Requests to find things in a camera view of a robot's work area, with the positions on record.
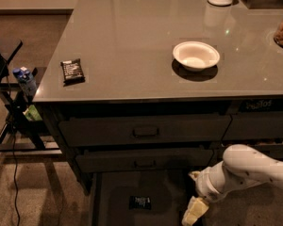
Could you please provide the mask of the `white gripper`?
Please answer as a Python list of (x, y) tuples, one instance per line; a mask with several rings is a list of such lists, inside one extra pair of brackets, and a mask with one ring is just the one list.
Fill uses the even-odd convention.
[(183, 226), (192, 226), (208, 210), (208, 203), (218, 202), (238, 188), (240, 179), (220, 162), (201, 171), (190, 171), (189, 176), (195, 181), (195, 189), (200, 197), (192, 196), (183, 215)]

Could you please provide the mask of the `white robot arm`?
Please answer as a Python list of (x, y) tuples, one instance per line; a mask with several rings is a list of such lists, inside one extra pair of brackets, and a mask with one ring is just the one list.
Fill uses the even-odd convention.
[(283, 189), (283, 161), (273, 159), (244, 144), (234, 144), (225, 149), (223, 160), (201, 171), (191, 171), (197, 197), (192, 196), (181, 221), (192, 226), (229, 192), (249, 187), (272, 184)]

